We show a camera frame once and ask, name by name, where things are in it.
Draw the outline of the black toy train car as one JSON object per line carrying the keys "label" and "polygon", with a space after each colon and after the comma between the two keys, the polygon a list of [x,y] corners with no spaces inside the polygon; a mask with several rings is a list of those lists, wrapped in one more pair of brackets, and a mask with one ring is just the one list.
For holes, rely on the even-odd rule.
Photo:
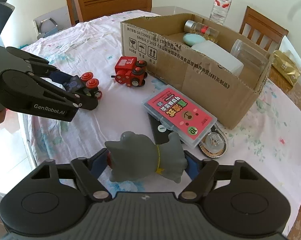
{"label": "black toy train car", "polygon": [[98,88],[99,80],[93,77],[93,72],[85,72],[79,77],[71,76],[63,87],[67,92],[75,94],[85,94],[86,96],[99,100],[102,97],[102,92]]}

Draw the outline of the red wooden toy train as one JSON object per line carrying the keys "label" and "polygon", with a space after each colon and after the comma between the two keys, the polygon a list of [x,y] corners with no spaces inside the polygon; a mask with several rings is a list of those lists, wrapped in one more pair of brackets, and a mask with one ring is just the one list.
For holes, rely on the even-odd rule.
{"label": "red wooden toy train", "polygon": [[115,65],[115,74],[111,77],[127,87],[142,87],[145,85],[147,62],[134,56],[122,56]]}

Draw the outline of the correction tape dispenser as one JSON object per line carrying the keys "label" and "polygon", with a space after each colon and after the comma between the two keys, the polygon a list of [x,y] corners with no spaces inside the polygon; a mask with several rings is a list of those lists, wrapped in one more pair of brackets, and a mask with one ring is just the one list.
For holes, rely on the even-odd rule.
{"label": "correction tape dispenser", "polygon": [[206,157],[218,159],[227,152],[228,139],[218,125],[215,124],[199,142],[198,147]]}

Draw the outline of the pink card game box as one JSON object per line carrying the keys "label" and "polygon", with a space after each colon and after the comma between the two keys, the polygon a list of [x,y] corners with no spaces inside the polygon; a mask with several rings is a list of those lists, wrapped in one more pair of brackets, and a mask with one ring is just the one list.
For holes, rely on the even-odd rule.
{"label": "pink card game box", "polygon": [[195,148],[217,122],[217,118],[171,85],[146,98],[143,107],[180,140]]}

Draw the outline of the light blue oval case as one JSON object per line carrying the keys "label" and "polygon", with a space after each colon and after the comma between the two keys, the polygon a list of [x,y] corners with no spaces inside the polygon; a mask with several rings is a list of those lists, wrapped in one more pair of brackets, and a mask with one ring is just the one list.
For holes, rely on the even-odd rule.
{"label": "light blue oval case", "polygon": [[183,42],[190,47],[192,47],[195,44],[199,44],[199,43],[202,43],[205,41],[206,41],[206,39],[199,34],[187,33],[183,36]]}

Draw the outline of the capsule bottle silver cap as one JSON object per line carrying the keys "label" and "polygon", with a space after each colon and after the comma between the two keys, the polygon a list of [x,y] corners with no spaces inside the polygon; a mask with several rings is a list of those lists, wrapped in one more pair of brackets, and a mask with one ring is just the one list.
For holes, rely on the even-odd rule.
{"label": "capsule bottle silver cap", "polygon": [[214,43],[218,42],[219,31],[203,23],[187,20],[184,25],[184,32],[201,35],[206,40],[209,40]]}

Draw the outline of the white translucent plastic box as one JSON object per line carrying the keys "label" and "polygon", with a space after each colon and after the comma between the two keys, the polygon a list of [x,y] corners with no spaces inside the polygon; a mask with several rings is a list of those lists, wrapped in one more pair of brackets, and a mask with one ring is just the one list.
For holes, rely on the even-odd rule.
{"label": "white translucent plastic box", "polygon": [[206,40],[204,42],[194,44],[192,49],[206,55],[210,59],[213,59],[237,77],[243,70],[244,64],[241,61],[211,41]]}

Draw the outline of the clear plastic jar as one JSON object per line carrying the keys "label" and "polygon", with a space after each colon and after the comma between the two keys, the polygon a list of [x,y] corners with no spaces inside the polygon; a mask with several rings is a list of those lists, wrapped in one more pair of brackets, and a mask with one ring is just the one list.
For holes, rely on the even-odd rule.
{"label": "clear plastic jar", "polygon": [[262,53],[239,39],[234,42],[231,49],[231,55],[241,61],[244,65],[249,65],[256,70],[259,70],[260,73],[264,70],[267,63],[267,59]]}

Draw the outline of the pink floral tablecloth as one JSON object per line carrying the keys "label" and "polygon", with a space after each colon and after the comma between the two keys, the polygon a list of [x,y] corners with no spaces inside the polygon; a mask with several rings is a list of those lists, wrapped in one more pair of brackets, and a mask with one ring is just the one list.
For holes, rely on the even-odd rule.
{"label": "pink floral tablecloth", "polygon": [[227,151],[224,165],[244,160],[289,200],[292,230],[301,206],[301,111],[268,79],[271,57],[262,70],[225,63],[172,36],[182,33],[189,15],[155,16],[140,10],[103,16],[41,38],[25,48],[51,65],[98,87],[93,110],[80,108],[71,122],[28,116],[30,147],[37,164],[89,158],[122,133],[140,136],[134,153],[112,152],[113,168],[101,182],[115,194],[180,193],[190,178],[164,163],[155,131],[170,132],[174,145],[199,159],[203,145],[217,149],[218,127]]}

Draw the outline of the open cardboard box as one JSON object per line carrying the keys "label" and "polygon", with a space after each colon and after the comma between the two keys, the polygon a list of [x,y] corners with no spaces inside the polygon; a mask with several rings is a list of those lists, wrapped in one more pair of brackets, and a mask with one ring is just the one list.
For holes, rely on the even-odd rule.
{"label": "open cardboard box", "polygon": [[[219,31],[217,45],[230,52],[236,40],[260,52],[262,70],[245,64],[239,76],[210,56],[183,43],[187,20]],[[212,113],[226,128],[235,128],[259,97],[269,76],[271,55],[245,36],[194,14],[138,17],[121,22],[122,54],[147,61],[147,71],[175,87]]]}

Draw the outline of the gold tissue pack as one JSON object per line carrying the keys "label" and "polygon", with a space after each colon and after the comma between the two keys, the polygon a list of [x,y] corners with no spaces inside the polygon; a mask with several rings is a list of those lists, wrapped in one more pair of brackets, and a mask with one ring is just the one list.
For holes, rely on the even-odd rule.
{"label": "gold tissue pack", "polygon": [[301,58],[285,35],[272,56],[272,66],[294,87],[301,76]]}

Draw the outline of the clear water bottle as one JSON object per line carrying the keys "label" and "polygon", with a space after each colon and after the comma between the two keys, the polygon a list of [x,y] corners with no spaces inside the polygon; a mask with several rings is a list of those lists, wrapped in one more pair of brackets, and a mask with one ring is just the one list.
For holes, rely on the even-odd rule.
{"label": "clear water bottle", "polygon": [[213,7],[210,13],[210,20],[224,25],[232,0],[214,0]]}

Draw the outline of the wooden chair far side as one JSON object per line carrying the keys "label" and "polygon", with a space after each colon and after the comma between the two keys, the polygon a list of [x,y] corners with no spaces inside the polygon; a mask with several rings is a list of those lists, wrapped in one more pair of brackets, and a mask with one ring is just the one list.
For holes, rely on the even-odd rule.
{"label": "wooden chair far side", "polygon": [[270,20],[250,6],[246,7],[244,18],[239,29],[240,34],[244,34],[246,26],[250,27],[247,38],[252,41],[255,32],[259,33],[256,44],[265,51],[270,52],[279,48],[283,37],[289,34],[289,31],[276,22]]}

